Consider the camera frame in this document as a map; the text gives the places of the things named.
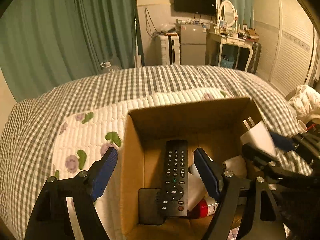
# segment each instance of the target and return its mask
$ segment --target black screen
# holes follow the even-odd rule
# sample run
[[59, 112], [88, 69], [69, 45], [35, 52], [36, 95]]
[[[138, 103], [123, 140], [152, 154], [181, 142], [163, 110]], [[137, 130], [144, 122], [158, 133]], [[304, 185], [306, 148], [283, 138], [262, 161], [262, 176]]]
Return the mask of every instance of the black screen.
[[216, 0], [174, 0], [174, 11], [216, 16]]

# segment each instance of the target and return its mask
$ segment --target plastic bottle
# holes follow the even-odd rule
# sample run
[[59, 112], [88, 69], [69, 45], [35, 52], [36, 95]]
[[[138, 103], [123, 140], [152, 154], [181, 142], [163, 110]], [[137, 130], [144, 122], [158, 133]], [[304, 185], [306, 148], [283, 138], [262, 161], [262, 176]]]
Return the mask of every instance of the plastic bottle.
[[192, 211], [188, 212], [188, 218], [197, 219], [213, 215], [217, 210], [218, 204], [214, 198], [203, 198]]

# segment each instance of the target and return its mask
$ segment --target black remote control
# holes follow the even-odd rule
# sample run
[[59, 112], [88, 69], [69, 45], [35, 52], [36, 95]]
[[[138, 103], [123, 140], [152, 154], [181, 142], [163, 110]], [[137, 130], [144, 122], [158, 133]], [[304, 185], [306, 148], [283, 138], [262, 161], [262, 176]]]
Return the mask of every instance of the black remote control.
[[188, 142], [167, 141], [161, 211], [164, 216], [187, 216], [188, 207]]

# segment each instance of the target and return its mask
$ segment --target cardboard box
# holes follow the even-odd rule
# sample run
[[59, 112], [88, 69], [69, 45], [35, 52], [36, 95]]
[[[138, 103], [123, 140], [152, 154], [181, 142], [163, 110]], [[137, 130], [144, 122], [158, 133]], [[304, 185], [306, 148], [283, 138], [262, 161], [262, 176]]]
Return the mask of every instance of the cardboard box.
[[193, 152], [202, 147], [216, 162], [241, 154], [240, 136], [247, 128], [243, 120], [262, 120], [249, 98], [232, 98], [136, 109], [127, 117], [121, 156], [121, 230], [127, 240], [201, 239], [211, 216], [188, 220], [169, 218], [161, 226], [138, 224], [138, 190], [161, 188], [165, 143], [188, 141], [188, 165]]

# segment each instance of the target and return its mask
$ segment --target gingham fabric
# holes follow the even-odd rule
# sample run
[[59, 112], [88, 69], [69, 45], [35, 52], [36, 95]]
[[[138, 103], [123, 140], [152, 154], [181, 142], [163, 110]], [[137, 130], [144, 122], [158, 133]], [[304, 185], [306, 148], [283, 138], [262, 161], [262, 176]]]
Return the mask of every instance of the gingham fabric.
[[[153, 66], [92, 76], [54, 88], [14, 106], [0, 141], [0, 216], [23, 239], [36, 198], [50, 176], [53, 143], [65, 116], [98, 109], [155, 92], [218, 88], [231, 97], [249, 96], [266, 126], [284, 136], [299, 127], [285, 99], [250, 73], [212, 66]], [[281, 164], [309, 175], [295, 153], [279, 154]]]

